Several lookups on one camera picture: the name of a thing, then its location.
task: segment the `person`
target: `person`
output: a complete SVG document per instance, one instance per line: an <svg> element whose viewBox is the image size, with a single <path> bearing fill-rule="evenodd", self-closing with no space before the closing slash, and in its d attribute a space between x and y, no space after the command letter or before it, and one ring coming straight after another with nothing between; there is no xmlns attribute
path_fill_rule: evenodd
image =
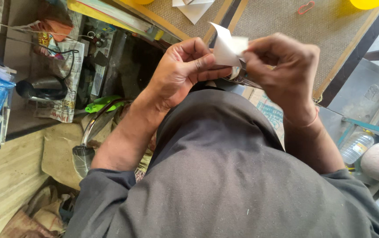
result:
<svg viewBox="0 0 379 238"><path fill-rule="evenodd" d="M379 208L345 168L312 100L319 48L274 34L251 41L244 57L283 110L285 150L240 95L188 94L231 69L216 66L200 38L182 41L97 151L65 237L379 237Z"/></svg>

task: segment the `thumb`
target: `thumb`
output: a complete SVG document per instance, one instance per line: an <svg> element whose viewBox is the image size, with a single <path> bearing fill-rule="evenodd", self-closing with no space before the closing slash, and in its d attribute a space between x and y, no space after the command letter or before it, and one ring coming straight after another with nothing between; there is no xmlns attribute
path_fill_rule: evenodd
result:
<svg viewBox="0 0 379 238"><path fill-rule="evenodd" d="M272 83L273 71L264 64L261 59L253 52L245 52L244 59L248 75L260 85Z"/></svg>
<svg viewBox="0 0 379 238"><path fill-rule="evenodd" d="M213 54L207 54L196 60L182 63L182 74L186 76L193 73L201 73L207 71L216 62L216 58Z"/></svg>

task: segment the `woven mat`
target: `woven mat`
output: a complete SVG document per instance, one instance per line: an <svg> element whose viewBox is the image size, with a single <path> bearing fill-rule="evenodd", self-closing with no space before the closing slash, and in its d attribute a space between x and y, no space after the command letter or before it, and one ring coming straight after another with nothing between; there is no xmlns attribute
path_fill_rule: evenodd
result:
<svg viewBox="0 0 379 238"><path fill-rule="evenodd" d="M189 37L203 38L211 26L208 22L213 22L223 3L224 0L215 0L195 25L178 8L172 7L172 0L155 0L144 7L170 22Z"/></svg>
<svg viewBox="0 0 379 238"><path fill-rule="evenodd" d="M277 137L279 138L282 147L285 148L283 144L284 132L283 132L283 111L282 109L273 103L262 89L254 89L250 98L248 99L258 110L263 113L263 115L269 120L271 125L276 131Z"/></svg>
<svg viewBox="0 0 379 238"><path fill-rule="evenodd" d="M317 90L371 10L359 10L349 0L322 0L299 15L298 8L306 3L308 0L249 0L232 35L256 39L282 32L303 43L318 45L321 53L314 82Z"/></svg>

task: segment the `brown cloth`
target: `brown cloth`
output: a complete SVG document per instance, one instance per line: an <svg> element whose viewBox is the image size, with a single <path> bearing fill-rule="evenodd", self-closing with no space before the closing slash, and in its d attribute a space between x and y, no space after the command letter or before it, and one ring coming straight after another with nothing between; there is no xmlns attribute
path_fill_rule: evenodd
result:
<svg viewBox="0 0 379 238"><path fill-rule="evenodd" d="M65 237L379 237L379 208L346 169L286 154L234 93L201 90L168 113L147 175L93 169Z"/></svg>

